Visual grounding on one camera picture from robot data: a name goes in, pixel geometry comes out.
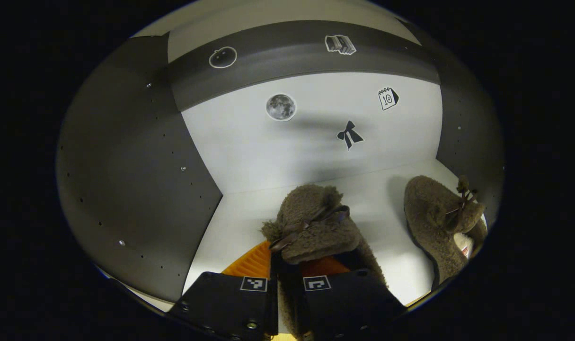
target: fuzzy brown slipper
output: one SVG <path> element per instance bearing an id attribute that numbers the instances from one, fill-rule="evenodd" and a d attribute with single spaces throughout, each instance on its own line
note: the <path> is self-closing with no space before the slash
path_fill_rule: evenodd
<path id="1" fill-rule="evenodd" d="M 271 250 L 274 247 L 275 252 L 281 252 L 290 265 L 333 256 L 350 270 L 368 268 L 386 285 L 372 249 L 341 199 L 342 194 L 334 186 L 299 186 L 281 203 L 277 219 L 264 223 L 262 233 L 272 242 Z M 307 332 L 298 330 L 294 315 L 298 301 L 294 293 L 301 280 L 298 274 L 279 274 L 278 299 L 283 323 L 298 340 Z"/>
<path id="2" fill-rule="evenodd" d="M 416 246 L 433 262 L 433 289 L 458 274 L 468 262 L 453 236 L 467 233 L 478 250 L 487 235 L 487 228 L 480 219 L 485 206 L 473 201 L 476 192 L 468 187 L 466 177 L 460 177 L 458 192 L 462 196 L 459 197 L 423 175 L 407 183 L 404 204 L 407 227 Z"/>

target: gray surface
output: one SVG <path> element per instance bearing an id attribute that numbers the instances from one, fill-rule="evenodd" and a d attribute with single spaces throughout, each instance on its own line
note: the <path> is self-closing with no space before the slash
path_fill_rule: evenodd
<path id="1" fill-rule="evenodd" d="M 471 187 L 478 189 L 478 201 L 487 206 L 491 227 L 504 185 L 504 139 L 493 102 L 455 54 L 417 26 L 403 24 L 432 56 L 441 78 L 443 124 L 437 160 L 454 174 L 467 175 Z"/>
<path id="2" fill-rule="evenodd" d="M 123 283 L 174 302 L 222 194 L 176 108 L 167 50 L 168 35 L 132 38 L 94 70 L 67 112 L 56 171 L 83 250 Z"/>
<path id="3" fill-rule="evenodd" d="M 328 52 L 326 35 L 345 35 L 356 52 Z M 209 58 L 222 47 L 237 51 L 230 67 Z M 243 30 L 195 48 L 170 64 L 177 107 L 183 111 L 223 93 L 277 78 L 325 72 L 375 72 L 439 83 L 426 51 L 387 32 L 335 21 L 289 21 Z"/>

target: gray wall panel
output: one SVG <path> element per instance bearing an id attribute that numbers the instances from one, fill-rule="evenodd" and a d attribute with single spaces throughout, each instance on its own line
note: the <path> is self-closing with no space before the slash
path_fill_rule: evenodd
<path id="1" fill-rule="evenodd" d="M 456 175 L 469 177 L 471 187 L 478 189 L 478 201 L 487 206 L 491 227 L 504 185 L 504 139 L 493 101 L 455 54 L 417 26 L 403 24 L 428 51 L 441 78 L 443 123 L 437 160 Z"/>
<path id="2" fill-rule="evenodd" d="M 175 301 L 222 194 L 175 105 L 167 49 L 168 35 L 132 38 L 93 71 L 62 125 L 56 171 L 62 209 L 93 261 Z"/>
<path id="3" fill-rule="evenodd" d="M 328 52 L 326 35 L 345 35 L 351 55 Z M 235 63 L 224 69 L 209 58 L 233 47 Z M 170 63 L 170 80 L 179 110 L 245 86 L 277 78 L 323 72 L 375 72 L 439 82 L 430 56 L 401 37 L 335 21 L 288 21 L 242 30 L 211 41 Z"/>

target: orange rubber pad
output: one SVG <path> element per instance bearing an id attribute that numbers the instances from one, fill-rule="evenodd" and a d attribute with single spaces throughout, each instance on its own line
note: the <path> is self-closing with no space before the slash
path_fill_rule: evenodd
<path id="1" fill-rule="evenodd" d="M 302 277 L 341 274 L 349 271 L 350 269 L 331 256 L 300 263 Z"/>
<path id="2" fill-rule="evenodd" d="M 222 274 L 230 276 L 248 276 L 270 278 L 270 242 L 261 242 L 253 249 L 234 261 Z"/>

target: apple sticker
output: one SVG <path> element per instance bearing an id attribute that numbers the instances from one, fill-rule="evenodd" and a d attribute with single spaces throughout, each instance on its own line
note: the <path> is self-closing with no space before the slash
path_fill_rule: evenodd
<path id="1" fill-rule="evenodd" d="M 226 46 L 214 51 L 210 56 L 210 65 L 216 69 L 224 69 L 233 65 L 235 60 L 237 60 L 237 51 L 235 48 Z"/>

